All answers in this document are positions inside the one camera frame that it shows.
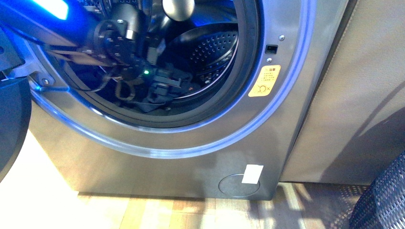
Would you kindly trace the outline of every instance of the yellow warning label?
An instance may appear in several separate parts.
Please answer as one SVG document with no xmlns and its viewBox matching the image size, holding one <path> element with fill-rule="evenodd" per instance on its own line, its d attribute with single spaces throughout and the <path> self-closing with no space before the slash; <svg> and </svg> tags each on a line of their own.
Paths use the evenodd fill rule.
<svg viewBox="0 0 405 229">
<path fill-rule="evenodd" d="M 271 89 L 273 89 L 274 83 L 277 80 L 280 70 L 281 70 L 280 65 L 264 66 L 260 71 L 259 77 L 257 78 L 255 85 L 249 92 L 249 97 L 269 95 Z"/>
</svg>

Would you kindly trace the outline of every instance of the circular drain cover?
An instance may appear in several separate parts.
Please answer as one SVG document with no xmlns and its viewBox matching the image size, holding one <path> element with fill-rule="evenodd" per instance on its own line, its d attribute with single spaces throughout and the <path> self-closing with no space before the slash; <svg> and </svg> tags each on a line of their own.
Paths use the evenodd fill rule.
<svg viewBox="0 0 405 229">
<path fill-rule="evenodd" d="M 227 196 L 240 198 L 255 194 L 260 188 L 260 181 L 257 184 L 243 184 L 243 174 L 234 174 L 222 179 L 219 190 Z"/>
</svg>

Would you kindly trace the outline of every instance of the bolt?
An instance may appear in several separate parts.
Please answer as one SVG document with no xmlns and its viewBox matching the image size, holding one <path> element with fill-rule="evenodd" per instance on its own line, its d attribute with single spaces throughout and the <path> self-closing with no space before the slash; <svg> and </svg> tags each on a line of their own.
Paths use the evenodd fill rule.
<svg viewBox="0 0 405 229">
<path fill-rule="evenodd" d="M 42 83 L 44 85 L 49 85 L 50 84 L 49 80 L 47 80 L 47 79 L 42 79 Z"/>
</svg>

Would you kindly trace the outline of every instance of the black wicker basket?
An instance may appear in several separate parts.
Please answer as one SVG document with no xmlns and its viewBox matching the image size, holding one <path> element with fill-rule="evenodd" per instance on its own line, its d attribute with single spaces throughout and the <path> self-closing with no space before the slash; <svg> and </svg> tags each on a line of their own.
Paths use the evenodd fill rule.
<svg viewBox="0 0 405 229">
<path fill-rule="evenodd" d="M 405 151 L 357 201 L 351 229 L 405 229 Z"/>
</svg>

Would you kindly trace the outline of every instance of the wooden floor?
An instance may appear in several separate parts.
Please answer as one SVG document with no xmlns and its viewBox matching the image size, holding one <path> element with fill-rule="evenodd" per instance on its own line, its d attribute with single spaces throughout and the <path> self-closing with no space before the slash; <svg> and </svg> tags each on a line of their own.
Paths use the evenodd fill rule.
<svg viewBox="0 0 405 229">
<path fill-rule="evenodd" d="M 272 201 L 78 193 L 29 133 L 0 183 L 0 229 L 340 229 L 365 188 L 280 183 Z"/>
</svg>

